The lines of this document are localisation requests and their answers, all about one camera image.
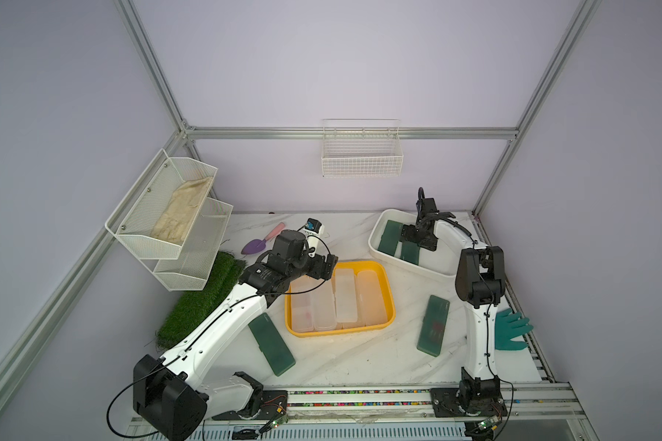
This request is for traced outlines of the white plastic storage box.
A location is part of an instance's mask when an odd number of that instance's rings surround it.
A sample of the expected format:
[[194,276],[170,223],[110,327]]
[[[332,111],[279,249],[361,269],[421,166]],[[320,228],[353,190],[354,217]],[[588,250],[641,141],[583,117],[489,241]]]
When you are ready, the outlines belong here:
[[460,229],[451,226],[447,222],[437,222],[434,227],[434,233],[438,237],[438,248],[434,252],[420,249],[419,263],[417,265],[400,258],[400,245],[397,246],[394,255],[388,255],[379,250],[382,234],[389,221],[410,224],[414,223],[416,218],[416,213],[408,213],[399,211],[398,209],[386,209],[383,211],[379,219],[375,222],[375,226],[367,241],[371,256],[384,264],[396,266],[397,268],[402,268],[423,277],[429,277],[437,281],[449,281],[452,277],[455,277],[461,250],[463,248],[470,248],[472,240],[476,238],[474,233],[472,233],[473,237],[469,238]]

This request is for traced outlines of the clear pencil case pink pen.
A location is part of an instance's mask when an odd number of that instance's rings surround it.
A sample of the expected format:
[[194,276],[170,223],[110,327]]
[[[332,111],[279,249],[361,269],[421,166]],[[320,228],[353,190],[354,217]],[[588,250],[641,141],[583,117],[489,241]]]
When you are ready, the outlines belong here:
[[309,292],[314,286],[316,286],[314,279],[307,276],[292,281],[290,286],[291,324],[292,330],[298,334],[314,331],[311,292]]

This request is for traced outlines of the green pencil case back angled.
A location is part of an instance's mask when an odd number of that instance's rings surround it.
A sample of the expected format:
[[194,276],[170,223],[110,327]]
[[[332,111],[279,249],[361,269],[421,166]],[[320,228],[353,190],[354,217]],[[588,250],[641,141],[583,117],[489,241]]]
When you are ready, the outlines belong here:
[[420,246],[412,242],[402,242],[400,259],[408,264],[419,264]]

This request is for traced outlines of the green pencil case back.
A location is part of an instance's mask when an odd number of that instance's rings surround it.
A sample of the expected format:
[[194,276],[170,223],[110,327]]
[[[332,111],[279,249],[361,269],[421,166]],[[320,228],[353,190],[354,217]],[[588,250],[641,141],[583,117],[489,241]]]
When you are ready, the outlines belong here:
[[384,226],[377,250],[385,255],[394,257],[400,243],[404,224],[396,220],[388,220]]

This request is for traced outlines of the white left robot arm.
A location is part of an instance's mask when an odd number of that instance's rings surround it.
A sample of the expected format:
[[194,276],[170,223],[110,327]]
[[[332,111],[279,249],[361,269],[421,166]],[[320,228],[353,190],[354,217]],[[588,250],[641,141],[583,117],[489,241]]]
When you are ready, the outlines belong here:
[[207,419],[253,419],[263,408],[263,385],[243,371],[219,383],[209,371],[224,350],[292,281],[307,276],[329,281],[338,262],[325,245],[323,225],[310,219],[298,230],[284,230],[272,248],[245,268],[222,303],[182,341],[160,358],[143,356],[134,367],[132,407],[168,440],[185,440]]

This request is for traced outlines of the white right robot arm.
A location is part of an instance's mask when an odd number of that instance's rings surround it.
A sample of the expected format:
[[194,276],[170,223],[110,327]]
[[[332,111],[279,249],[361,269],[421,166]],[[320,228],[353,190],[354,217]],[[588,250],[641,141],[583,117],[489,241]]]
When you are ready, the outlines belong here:
[[486,416],[501,420],[508,413],[498,376],[495,331],[498,305],[506,292],[503,250],[478,241],[455,220],[442,212],[433,198],[417,191],[417,218],[402,227],[400,241],[435,252],[439,238],[436,222],[446,222],[462,232],[468,243],[460,246],[454,287],[463,302],[467,325],[467,362],[456,388],[434,388],[430,397],[437,417]]

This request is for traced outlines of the purple pink garden trowel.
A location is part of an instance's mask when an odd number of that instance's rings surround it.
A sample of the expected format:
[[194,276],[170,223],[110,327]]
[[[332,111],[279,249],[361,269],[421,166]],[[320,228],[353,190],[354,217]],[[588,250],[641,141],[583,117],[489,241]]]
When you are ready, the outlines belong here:
[[274,229],[272,229],[264,238],[251,240],[246,244],[241,250],[242,255],[256,255],[262,253],[266,250],[268,242],[275,239],[284,229],[286,224],[284,222],[279,223]]

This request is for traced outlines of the green artificial grass mat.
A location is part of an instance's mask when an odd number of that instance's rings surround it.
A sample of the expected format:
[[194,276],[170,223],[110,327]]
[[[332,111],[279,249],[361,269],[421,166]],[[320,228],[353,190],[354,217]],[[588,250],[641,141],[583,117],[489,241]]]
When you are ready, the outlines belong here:
[[169,350],[192,333],[230,294],[246,267],[226,252],[219,252],[203,290],[185,291],[156,332],[156,348]]

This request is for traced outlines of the beige cloth in shelf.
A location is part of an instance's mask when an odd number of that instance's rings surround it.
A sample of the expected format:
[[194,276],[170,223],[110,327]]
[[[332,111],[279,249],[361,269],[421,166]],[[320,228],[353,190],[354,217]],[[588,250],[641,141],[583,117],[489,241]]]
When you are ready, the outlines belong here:
[[179,186],[154,225],[151,236],[169,244],[184,244],[212,184],[213,177],[209,176]]

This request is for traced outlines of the white mesh two-tier shelf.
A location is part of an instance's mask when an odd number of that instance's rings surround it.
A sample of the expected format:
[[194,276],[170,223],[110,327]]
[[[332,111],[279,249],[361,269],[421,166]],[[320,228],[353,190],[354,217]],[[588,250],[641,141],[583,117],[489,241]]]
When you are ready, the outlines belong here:
[[217,168],[160,151],[105,229],[169,291],[206,285],[233,206],[213,197]]

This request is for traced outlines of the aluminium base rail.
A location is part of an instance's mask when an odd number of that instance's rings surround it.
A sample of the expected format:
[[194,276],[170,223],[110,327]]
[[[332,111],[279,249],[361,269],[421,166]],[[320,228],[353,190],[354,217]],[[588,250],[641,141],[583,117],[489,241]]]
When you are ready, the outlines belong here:
[[595,440],[566,383],[502,384],[496,404],[468,415],[452,385],[264,391],[256,415],[215,416],[205,440]]

